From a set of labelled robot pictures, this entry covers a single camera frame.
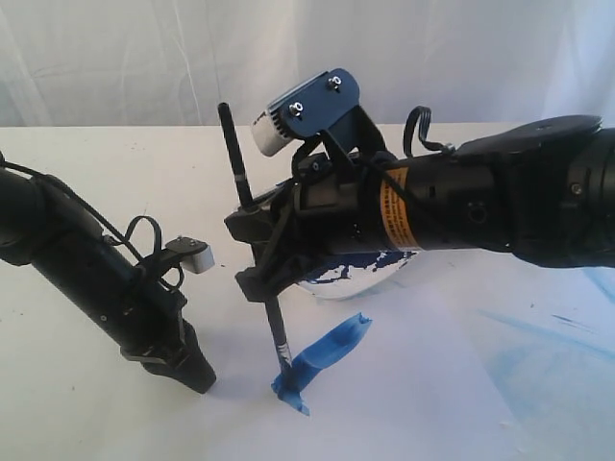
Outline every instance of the orange label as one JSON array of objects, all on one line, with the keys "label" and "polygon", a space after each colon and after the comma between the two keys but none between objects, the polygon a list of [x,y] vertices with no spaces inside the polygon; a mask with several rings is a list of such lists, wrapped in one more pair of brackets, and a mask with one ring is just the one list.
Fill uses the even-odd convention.
[{"label": "orange label", "polygon": [[[406,187],[407,168],[387,170],[387,173],[401,187]],[[398,250],[419,248],[407,221],[406,202],[385,181],[381,184],[381,216],[386,234]]]}]

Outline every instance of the bolt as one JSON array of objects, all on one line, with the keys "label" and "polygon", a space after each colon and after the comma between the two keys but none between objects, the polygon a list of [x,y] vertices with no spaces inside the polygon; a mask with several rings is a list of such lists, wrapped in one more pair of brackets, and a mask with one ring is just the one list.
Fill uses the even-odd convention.
[{"label": "bolt", "polygon": [[583,187],[578,182],[574,182],[570,185],[570,191],[574,195],[580,195],[583,193]]},{"label": "bolt", "polygon": [[335,91],[337,91],[341,87],[341,85],[342,85],[342,79],[340,79],[336,75],[332,76],[331,78],[327,80],[327,87],[329,89],[334,89]]},{"label": "bolt", "polygon": [[293,117],[301,117],[301,112],[304,111],[304,105],[297,101],[288,106],[288,110]]}]

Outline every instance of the screw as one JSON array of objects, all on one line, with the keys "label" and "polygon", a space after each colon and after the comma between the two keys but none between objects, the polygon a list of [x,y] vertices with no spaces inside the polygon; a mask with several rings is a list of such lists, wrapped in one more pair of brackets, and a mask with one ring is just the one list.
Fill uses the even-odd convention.
[{"label": "screw", "polygon": [[342,79],[340,79],[336,75],[332,76],[331,78],[327,80],[327,87],[329,89],[334,89],[335,91],[337,91],[341,87],[341,85],[342,85]]},{"label": "screw", "polygon": [[574,195],[580,195],[583,193],[583,187],[578,182],[574,182],[570,185],[570,191]]},{"label": "screw", "polygon": [[304,105],[297,101],[288,106],[288,110],[290,110],[290,114],[293,117],[301,117],[301,112],[304,111]]}]

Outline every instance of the white table surface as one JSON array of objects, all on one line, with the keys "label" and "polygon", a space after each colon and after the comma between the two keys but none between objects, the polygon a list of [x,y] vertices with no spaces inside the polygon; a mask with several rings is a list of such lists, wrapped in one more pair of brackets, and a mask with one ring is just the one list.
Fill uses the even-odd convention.
[{"label": "white table surface", "polygon": [[[458,144],[511,126],[434,125],[430,137]],[[402,127],[382,131],[389,149],[401,152]],[[247,129],[239,139],[254,190],[287,177],[290,152],[264,158]],[[236,403],[228,414],[208,414],[198,403],[207,395],[121,359],[110,338],[32,267],[1,264],[2,459],[111,459],[107,447],[133,437],[142,444],[148,433],[150,443],[133,447],[127,459],[208,459],[208,443],[242,425],[242,405],[256,412],[278,404],[273,395],[263,397],[268,383],[250,378],[262,366],[273,377],[276,363],[262,307],[245,302],[234,282],[250,257],[222,222],[236,196],[219,128],[0,129],[0,150],[9,161],[62,178],[121,230],[145,212],[159,220],[166,239],[183,234],[210,243],[217,266],[186,277],[184,315],[220,377],[213,397]],[[137,233],[143,252],[150,239],[146,230]],[[545,270],[483,251],[424,253],[368,295],[400,286],[444,300],[532,440],[523,459],[613,458],[615,307],[583,271]],[[299,321],[314,331],[334,325],[310,315],[322,306],[297,288],[281,301],[302,307],[291,314],[291,345],[315,338],[297,331]],[[234,357],[245,354],[254,358],[254,373],[229,376]],[[164,439],[153,429],[161,421],[183,437]]]}]

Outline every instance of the white backdrop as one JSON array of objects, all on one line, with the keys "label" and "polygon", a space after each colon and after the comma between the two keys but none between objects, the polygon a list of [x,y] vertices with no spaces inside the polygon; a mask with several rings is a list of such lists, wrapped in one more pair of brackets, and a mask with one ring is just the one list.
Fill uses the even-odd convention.
[{"label": "white backdrop", "polygon": [[249,123],[321,70],[399,123],[615,122],[612,0],[0,0],[0,126]]}]

